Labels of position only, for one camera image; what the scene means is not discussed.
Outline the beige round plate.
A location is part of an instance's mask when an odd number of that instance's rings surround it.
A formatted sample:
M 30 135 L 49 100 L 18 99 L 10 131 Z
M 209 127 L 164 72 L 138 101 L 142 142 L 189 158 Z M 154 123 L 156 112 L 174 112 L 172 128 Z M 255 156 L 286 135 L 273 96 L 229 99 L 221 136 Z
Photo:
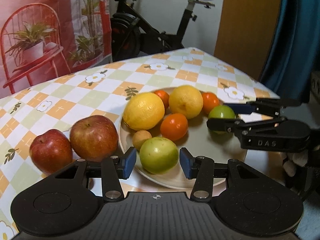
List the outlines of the beige round plate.
M 127 104 L 125 103 L 123 106 L 118 129 L 119 146 L 123 153 L 133 146 L 132 137 L 135 133 L 123 120 L 123 113 Z M 247 150 L 240 147 L 238 139 L 231 133 L 217 134 L 209 130 L 206 124 L 207 120 L 207 116 L 201 111 L 197 117 L 188 121 L 188 132 L 183 138 L 174 142 L 178 150 L 186 147 L 194 157 L 202 155 L 213 159 L 216 163 L 227 163 L 228 159 L 244 161 Z M 149 130 L 153 137 L 161 137 L 161 122 Z M 185 178 L 180 164 L 177 164 L 165 174 L 149 173 L 142 167 L 138 152 L 134 170 L 149 181 L 170 189 L 191 190 L 195 183 L 195 179 L 189 180 Z

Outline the black exercise bike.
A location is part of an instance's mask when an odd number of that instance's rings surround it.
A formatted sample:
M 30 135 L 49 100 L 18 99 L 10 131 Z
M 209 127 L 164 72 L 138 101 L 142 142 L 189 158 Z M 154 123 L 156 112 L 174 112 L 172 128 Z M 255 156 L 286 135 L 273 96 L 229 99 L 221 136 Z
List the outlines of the black exercise bike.
M 115 1 L 118 3 L 117 10 L 111 17 L 111 49 L 114 62 L 137 57 L 139 53 L 152 55 L 183 49 L 182 40 L 189 21 L 197 19 L 193 14 L 195 5 L 201 4 L 207 9 L 215 6 L 212 0 L 188 0 L 177 32 L 169 34 L 152 27 L 133 8 L 136 0 L 131 0 L 131 3 L 127 3 L 127 0 Z

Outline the checkered floral tablecloth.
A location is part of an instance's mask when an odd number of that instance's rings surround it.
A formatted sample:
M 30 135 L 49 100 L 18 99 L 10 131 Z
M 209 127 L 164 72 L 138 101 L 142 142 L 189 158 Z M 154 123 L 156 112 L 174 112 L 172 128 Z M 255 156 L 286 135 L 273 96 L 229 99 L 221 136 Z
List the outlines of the checkered floral tablecloth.
M 119 124 L 132 92 L 191 85 L 224 102 L 273 98 L 244 72 L 197 48 L 138 57 L 68 74 L 1 99 L 1 239 L 17 228 L 11 202 L 44 174 L 29 157 L 33 139 L 49 129 L 67 134 L 78 120 L 104 115 Z

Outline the small orange tangerine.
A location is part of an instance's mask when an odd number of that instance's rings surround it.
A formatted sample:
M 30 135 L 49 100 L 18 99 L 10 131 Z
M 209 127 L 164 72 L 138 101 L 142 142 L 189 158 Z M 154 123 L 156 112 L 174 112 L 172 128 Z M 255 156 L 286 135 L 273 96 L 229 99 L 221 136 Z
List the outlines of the small orange tangerine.
M 156 90 L 154 93 L 161 98 L 164 108 L 167 109 L 169 107 L 169 94 L 164 90 Z

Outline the small brown longan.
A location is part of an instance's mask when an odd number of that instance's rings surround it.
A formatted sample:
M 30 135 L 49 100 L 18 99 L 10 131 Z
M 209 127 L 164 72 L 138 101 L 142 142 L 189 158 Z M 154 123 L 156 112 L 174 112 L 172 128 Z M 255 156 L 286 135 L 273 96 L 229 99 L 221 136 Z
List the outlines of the small brown longan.
M 137 131 L 132 137 L 132 144 L 136 150 L 140 150 L 144 142 L 148 139 L 152 138 L 150 132 L 146 130 Z

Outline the large yellow orange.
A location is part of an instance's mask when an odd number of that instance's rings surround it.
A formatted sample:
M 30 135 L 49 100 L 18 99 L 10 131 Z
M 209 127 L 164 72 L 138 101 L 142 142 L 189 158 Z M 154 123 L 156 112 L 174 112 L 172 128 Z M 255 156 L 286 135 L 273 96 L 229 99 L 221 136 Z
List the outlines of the large yellow orange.
M 169 108 L 172 114 L 180 113 L 187 119 L 193 119 L 203 108 L 201 92 L 190 85 L 176 87 L 169 95 Z

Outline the red printed backdrop cloth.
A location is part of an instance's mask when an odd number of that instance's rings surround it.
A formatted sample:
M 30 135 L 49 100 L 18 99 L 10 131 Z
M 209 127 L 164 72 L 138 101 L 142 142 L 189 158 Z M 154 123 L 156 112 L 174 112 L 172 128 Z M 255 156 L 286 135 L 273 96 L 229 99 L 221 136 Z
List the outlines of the red printed backdrop cloth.
M 1 0 L 1 97 L 111 55 L 109 0 Z

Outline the blue curtain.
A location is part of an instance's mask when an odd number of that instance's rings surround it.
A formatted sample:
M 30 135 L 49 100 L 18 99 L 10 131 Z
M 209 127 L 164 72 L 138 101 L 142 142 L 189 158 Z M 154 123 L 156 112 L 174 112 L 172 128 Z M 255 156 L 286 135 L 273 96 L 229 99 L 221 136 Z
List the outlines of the blue curtain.
M 281 0 L 259 82 L 281 98 L 307 103 L 319 63 L 319 0 Z

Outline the green fruit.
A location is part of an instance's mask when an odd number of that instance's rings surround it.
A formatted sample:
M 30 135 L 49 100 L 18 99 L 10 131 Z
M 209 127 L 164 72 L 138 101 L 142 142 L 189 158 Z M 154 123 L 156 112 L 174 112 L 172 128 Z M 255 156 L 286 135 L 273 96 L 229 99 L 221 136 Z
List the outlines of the green fruit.
M 236 119 L 236 114 L 231 107 L 226 105 L 219 105 L 214 107 L 208 114 L 208 118 L 219 118 L 219 119 Z
M 142 167 L 152 174 L 165 174 L 175 167 L 179 160 L 176 144 L 164 137 L 146 140 L 139 150 Z

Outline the brownish red apple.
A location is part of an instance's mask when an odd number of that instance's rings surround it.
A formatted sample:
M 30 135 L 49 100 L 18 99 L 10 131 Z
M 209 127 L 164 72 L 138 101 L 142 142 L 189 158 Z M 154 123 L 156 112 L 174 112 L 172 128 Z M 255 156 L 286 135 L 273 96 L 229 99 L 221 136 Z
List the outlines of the brownish red apple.
M 88 161 L 100 162 L 114 154 L 118 133 L 114 123 L 103 115 L 92 115 L 77 121 L 69 139 L 76 154 Z

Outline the wooden orange door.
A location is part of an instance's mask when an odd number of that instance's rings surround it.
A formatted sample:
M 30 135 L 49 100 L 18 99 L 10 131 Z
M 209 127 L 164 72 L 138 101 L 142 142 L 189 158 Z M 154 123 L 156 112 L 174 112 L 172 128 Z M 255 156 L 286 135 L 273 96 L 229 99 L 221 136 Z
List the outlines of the wooden orange door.
M 258 79 L 271 48 L 281 0 L 223 0 L 214 55 Z

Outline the dark red apple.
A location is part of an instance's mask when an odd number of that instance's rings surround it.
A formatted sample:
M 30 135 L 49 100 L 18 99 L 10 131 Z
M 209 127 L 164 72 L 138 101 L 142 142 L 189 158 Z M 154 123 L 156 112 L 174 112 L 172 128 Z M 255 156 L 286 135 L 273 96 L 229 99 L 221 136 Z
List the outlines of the dark red apple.
M 71 143 L 57 129 L 50 129 L 37 136 L 29 147 L 34 165 L 45 174 L 52 174 L 73 161 Z

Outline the yellow lemon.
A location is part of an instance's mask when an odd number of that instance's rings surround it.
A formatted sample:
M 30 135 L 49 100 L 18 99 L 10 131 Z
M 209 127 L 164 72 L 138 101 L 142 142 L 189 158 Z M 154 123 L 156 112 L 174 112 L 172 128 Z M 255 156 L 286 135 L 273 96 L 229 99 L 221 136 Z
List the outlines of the yellow lemon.
M 127 103 L 123 121 L 129 128 L 140 131 L 154 128 L 164 117 L 165 108 L 159 96 L 151 92 L 139 93 Z

